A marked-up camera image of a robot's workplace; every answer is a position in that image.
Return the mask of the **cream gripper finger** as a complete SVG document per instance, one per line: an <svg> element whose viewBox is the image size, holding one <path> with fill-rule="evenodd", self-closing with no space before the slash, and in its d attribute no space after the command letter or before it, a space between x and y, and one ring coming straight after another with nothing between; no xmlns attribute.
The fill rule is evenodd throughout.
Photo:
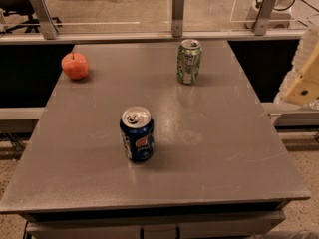
<svg viewBox="0 0 319 239"><path fill-rule="evenodd" d="M309 27L301 37L292 60L292 69L284 77L274 101L297 106L319 98L319 27Z"/></svg>

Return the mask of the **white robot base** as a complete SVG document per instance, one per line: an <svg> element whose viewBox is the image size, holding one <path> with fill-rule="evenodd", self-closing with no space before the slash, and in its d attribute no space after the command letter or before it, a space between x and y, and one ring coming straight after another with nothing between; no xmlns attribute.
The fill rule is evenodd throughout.
<svg viewBox="0 0 319 239"><path fill-rule="evenodd" d="M255 0L252 2L248 11L245 27L251 29L253 22L256 20L261 6L261 0ZM272 29L276 28L288 28L290 21L292 20L292 6L295 0L276 0L271 12L270 22L268 27Z"/></svg>

